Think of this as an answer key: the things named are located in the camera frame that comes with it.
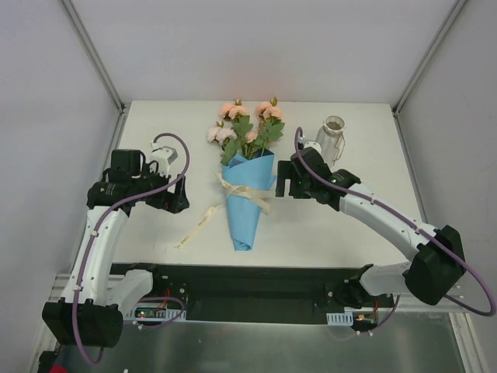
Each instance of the flower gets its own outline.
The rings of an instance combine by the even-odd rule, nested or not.
[[[222,144],[227,138],[236,138],[236,133],[231,128],[219,128],[216,134],[217,142]]]
[[[246,108],[244,108],[243,106],[234,106],[230,110],[228,116],[233,120],[233,119],[235,119],[235,117],[237,115],[241,115],[241,116],[249,115],[249,111]]]
[[[270,108],[271,106],[272,106],[271,103],[268,103],[267,101],[264,101],[263,103],[257,105],[257,107],[255,108],[255,113],[257,114],[257,117],[259,119],[262,119],[263,118],[262,113],[264,113],[264,111],[266,111],[266,109]]]
[[[227,117],[230,110],[233,109],[234,107],[235,107],[235,105],[233,103],[225,103],[223,105],[223,107],[221,107],[221,111],[219,113],[219,116],[221,118]]]
[[[281,120],[281,118],[283,118],[283,112],[281,111],[281,109],[279,107],[271,106],[271,107],[268,107],[264,111],[263,116],[265,119],[268,119],[269,117],[273,117],[273,118],[277,118],[277,119]]]
[[[250,142],[254,141],[255,139],[257,139],[257,136],[259,136],[258,131],[247,132],[247,134],[245,135],[245,137],[247,138],[247,143],[250,143]]]
[[[207,132],[207,141],[212,142],[217,136],[217,132],[221,130],[221,127],[212,127],[209,128],[209,131]]]

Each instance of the white wall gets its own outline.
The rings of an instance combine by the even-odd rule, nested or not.
[[[430,222],[462,235],[467,261],[497,296],[497,2],[473,0],[401,112]],[[488,309],[466,279],[468,302]],[[497,319],[473,317],[491,371]]]
[[[26,371],[116,110],[56,1],[0,12],[0,371]]]
[[[75,0],[123,99],[395,103],[454,0]]]

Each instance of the white table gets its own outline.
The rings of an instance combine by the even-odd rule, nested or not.
[[[223,188],[213,177],[220,169],[221,149],[207,143],[207,129],[215,125],[223,102],[134,101],[119,148],[141,149],[150,155],[156,134],[172,132],[189,146],[191,165],[186,177],[190,208],[180,214],[158,211],[143,203],[132,210],[118,243],[114,263],[167,263],[189,265],[271,267],[361,267],[405,261],[389,242],[362,223],[313,200],[291,197],[271,199],[273,212],[261,213],[254,248],[235,252],[226,210],[219,210],[183,249],[174,245],[200,220],[208,207],[224,199]],[[251,112],[257,103],[244,102]],[[346,148],[334,169],[344,168],[413,218],[419,217],[404,154],[387,104],[279,103],[286,126],[284,136],[271,148],[277,161],[294,153],[294,132],[302,126],[314,138],[323,120],[336,115],[346,122]],[[181,145],[173,176],[184,165]]]

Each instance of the ribbon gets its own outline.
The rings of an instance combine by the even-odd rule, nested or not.
[[[253,189],[250,186],[246,185],[231,185],[228,181],[223,179],[221,173],[214,173],[219,183],[226,189],[226,198],[220,204],[215,206],[211,206],[207,209],[205,214],[203,214],[202,218],[196,226],[192,228],[174,247],[176,249],[182,249],[188,241],[190,241],[193,237],[195,237],[205,226],[205,224],[212,218],[212,215],[219,210],[220,208],[226,205],[226,200],[230,196],[238,196],[251,200],[254,204],[257,204],[265,213],[271,212],[271,205],[264,201],[263,198],[272,198],[274,197],[274,192],[269,190],[258,190]]]

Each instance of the gray floor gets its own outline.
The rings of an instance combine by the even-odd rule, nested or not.
[[[464,372],[448,315],[398,313],[374,336],[349,328],[178,322],[139,331],[90,368],[77,349],[58,359],[71,373],[106,372]]]

